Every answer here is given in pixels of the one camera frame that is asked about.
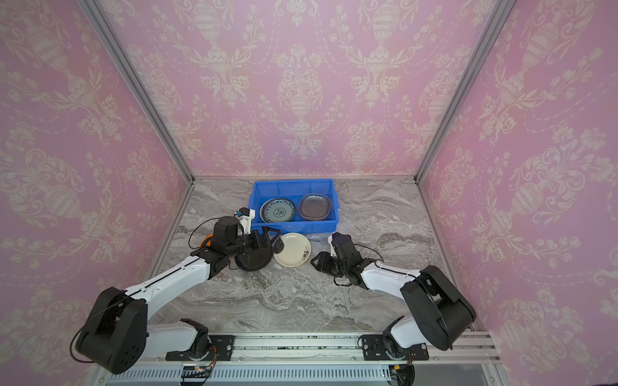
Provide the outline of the right aluminium corner post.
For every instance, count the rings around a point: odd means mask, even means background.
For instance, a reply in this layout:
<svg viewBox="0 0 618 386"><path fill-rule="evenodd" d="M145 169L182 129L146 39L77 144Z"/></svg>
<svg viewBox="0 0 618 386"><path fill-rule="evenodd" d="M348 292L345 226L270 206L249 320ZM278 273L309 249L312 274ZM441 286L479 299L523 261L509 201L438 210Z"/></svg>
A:
<svg viewBox="0 0 618 386"><path fill-rule="evenodd" d="M477 45L473 49L468 64L463 71L462 77L455 88L455 92L447 105L447 109L441 118L438 128L432 138L423 161L415 175L415 182L420 186L427 177L431 164L433 163L439 149L447 136L452 123L454 122L461 106L472 89L477 76L479 75L484 62L486 61L497 37L499 36L510 12L515 5L515 0L497 1L484 30L479 38Z"/></svg>

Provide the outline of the aluminium mounting rail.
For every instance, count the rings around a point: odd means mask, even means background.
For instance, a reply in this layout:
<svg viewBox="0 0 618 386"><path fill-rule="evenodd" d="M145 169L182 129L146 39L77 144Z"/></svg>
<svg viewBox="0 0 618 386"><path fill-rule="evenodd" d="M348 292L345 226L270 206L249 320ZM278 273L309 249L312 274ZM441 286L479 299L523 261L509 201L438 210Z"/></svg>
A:
<svg viewBox="0 0 618 386"><path fill-rule="evenodd" d="M357 340L368 332L233 333L230 361L138 361L114 375L95 368L88 385L182 385L184 366L214 365L207 381L191 385L507 385L492 339L468 331L453 349L426 344L428 361L365 361Z"/></svg>

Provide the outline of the left aluminium corner post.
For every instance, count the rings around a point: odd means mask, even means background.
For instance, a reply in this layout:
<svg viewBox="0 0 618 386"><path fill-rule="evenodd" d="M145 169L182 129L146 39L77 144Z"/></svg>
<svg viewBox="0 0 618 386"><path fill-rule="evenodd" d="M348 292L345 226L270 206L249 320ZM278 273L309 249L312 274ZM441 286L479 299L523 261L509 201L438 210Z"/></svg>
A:
<svg viewBox="0 0 618 386"><path fill-rule="evenodd" d="M148 94L145 84L140 79L135 66L133 66L130 60L130 56L104 15L102 7L92 0L78 0L77 3L98 34L106 51L109 53L112 61L114 61L117 70L119 70L135 100L144 112L146 119L151 123L168 154L172 157L172 161L179 169L181 175L183 175L185 181L189 185L193 185L195 176L191 172L175 139L166 127L162 114L157 110L154 101Z"/></svg>

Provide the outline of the brownish glass plate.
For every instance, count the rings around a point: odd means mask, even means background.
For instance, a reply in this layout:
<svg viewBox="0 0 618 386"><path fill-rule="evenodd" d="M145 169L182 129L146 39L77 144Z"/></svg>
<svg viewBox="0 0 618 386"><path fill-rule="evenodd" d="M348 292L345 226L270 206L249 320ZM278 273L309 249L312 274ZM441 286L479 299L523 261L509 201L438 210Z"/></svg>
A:
<svg viewBox="0 0 618 386"><path fill-rule="evenodd" d="M307 194L299 202L299 215L308 221L326 220L332 210L328 196L318 193Z"/></svg>

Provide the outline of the orange plate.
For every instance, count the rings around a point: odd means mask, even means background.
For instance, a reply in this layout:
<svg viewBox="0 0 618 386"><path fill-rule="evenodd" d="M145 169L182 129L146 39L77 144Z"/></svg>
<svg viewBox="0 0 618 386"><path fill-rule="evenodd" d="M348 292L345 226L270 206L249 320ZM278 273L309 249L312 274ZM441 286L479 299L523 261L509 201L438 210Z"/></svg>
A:
<svg viewBox="0 0 618 386"><path fill-rule="evenodd" d="M207 236L201 243L201 248L209 247L211 244L212 234Z"/></svg>

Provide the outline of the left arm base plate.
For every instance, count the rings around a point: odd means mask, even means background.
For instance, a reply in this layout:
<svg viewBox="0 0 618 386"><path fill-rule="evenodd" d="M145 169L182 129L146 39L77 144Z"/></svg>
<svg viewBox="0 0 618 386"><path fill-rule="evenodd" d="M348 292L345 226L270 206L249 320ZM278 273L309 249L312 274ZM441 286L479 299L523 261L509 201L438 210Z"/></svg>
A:
<svg viewBox="0 0 618 386"><path fill-rule="evenodd" d="M197 344L193 344L184 352L168 352L165 360L167 361L207 361L214 360L230 361L233 355L235 344L234 335L210 335L207 338L200 338Z"/></svg>

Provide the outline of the blue patterned porcelain plate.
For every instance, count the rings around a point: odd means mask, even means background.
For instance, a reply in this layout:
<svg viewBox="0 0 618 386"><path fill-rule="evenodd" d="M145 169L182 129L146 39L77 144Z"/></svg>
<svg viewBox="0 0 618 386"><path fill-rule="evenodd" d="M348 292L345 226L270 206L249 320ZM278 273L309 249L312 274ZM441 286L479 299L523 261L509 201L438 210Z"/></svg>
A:
<svg viewBox="0 0 618 386"><path fill-rule="evenodd" d="M260 209L260 217L265 223L290 222L295 214L296 206L285 198L270 199Z"/></svg>

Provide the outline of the black round plate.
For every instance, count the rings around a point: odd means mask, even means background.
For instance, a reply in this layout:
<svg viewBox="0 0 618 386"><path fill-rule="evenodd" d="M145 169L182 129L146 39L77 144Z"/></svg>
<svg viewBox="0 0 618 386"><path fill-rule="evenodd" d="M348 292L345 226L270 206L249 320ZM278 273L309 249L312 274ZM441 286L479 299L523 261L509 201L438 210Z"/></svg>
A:
<svg viewBox="0 0 618 386"><path fill-rule="evenodd" d="M240 253L233 261L238 268L247 272L254 272L265 268L272 259L272 246L250 253Z"/></svg>

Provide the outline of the aluminium corner post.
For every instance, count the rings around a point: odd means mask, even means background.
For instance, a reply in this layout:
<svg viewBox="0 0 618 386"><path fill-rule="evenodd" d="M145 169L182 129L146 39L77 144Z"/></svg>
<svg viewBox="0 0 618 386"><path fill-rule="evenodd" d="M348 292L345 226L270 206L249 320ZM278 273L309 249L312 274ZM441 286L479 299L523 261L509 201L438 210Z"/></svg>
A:
<svg viewBox="0 0 618 386"><path fill-rule="evenodd" d="M135 66L133 66L130 60L130 56L104 15L102 7L92 0L78 0L77 3L98 34L106 51L109 53L112 61L114 61L117 70L119 70L135 100L144 112L146 119L151 123L168 154L172 157L172 161L179 169L181 175L183 175L185 181L189 185L193 185L195 176L191 172L175 139L166 127L162 114L157 110L154 101L148 94L145 84L140 79Z"/></svg>
<svg viewBox="0 0 618 386"><path fill-rule="evenodd" d="M415 182L420 186L427 177L431 164L433 163L439 149L447 136L452 123L454 122L461 106L472 89L477 76L479 75L484 62L486 61L497 37L499 36L510 12L515 5L515 0L497 1L484 30L479 38L477 45L473 49L468 64L463 71L462 77L455 88L455 92L447 105L447 109L441 118L438 128L432 138L423 161L415 175Z"/></svg>

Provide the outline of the blue plastic bin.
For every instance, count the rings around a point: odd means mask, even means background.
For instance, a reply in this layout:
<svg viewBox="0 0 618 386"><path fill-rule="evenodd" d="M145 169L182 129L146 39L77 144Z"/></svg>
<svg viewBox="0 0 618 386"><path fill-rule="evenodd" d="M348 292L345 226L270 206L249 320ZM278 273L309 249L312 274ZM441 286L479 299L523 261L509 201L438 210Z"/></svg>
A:
<svg viewBox="0 0 618 386"><path fill-rule="evenodd" d="M300 214L302 199L307 195L328 197L331 209L323 220L304 219ZM271 216L266 221L268 202L274 201L279 207L283 205L283 215ZM278 181L258 181L253 186L248 208L255 211L252 229L268 226L286 233L334 233L339 224L339 197L332 179L297 179Z"/></svg>

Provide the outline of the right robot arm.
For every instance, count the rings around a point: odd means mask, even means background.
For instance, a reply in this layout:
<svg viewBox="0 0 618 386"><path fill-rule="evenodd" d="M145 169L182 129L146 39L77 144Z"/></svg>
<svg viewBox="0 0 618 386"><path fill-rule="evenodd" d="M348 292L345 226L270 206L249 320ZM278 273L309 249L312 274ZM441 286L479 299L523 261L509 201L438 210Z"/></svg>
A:
<svg viewBox="0 0 618 386"><path fill-rule="evenodd" d="M394 359L423 344L447 351L476 321L476 311L445 273L434 265L404 270L380 259L362 257L351 236L334 233L331 250L311 260L319 272L348 280L347 286L392 295L404 301L409 316L396 319L383 331L383 347Z"/></svg>

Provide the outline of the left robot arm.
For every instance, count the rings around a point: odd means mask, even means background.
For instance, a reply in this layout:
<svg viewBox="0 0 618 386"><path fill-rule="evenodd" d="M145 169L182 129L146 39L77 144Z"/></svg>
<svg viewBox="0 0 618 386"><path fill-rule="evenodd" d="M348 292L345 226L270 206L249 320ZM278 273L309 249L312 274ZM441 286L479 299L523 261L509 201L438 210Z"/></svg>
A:
<svg viewBox="0 0 618 386"><path fill-rule="evenodd" d="M189 289L209 281L235 263L248 270L260 259L269 261L280 245L278 229L253 229L247 216L214 220L212 234L191 250L179 264L142 283L101 292L84 325L69 344L78 363L95 363L121 374L142 358L167 354L183 360L217 360L209 329L189 318L172 324L149 326L149 320Z"/></svg>

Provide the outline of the cream plate with flowers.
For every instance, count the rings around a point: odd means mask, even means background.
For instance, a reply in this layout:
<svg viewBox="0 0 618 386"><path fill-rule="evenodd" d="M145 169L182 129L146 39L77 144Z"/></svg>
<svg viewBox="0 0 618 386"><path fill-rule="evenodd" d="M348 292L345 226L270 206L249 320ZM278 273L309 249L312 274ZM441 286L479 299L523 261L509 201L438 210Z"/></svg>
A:
<svg viewBox="0 0 618 386"><path fill-rule="evenodd" d="M275 244L274 258L284 267L297 267L304 264L312 253L309 239L300 233L287 233Z"/></svg>

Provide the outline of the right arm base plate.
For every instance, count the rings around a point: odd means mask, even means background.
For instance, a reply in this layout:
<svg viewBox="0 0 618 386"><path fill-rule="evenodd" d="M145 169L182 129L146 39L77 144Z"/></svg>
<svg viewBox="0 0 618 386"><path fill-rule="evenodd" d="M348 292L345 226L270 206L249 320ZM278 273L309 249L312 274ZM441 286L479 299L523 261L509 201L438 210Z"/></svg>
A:
<svg viewBox="0 0 618 386"><path fill-rule="evenodd" d="M362 350L365 361L428 361L429 353L426 344L417 344L408 348L400 348L392 339L383 335L362 335L357 340L357 346Z"/></svg>

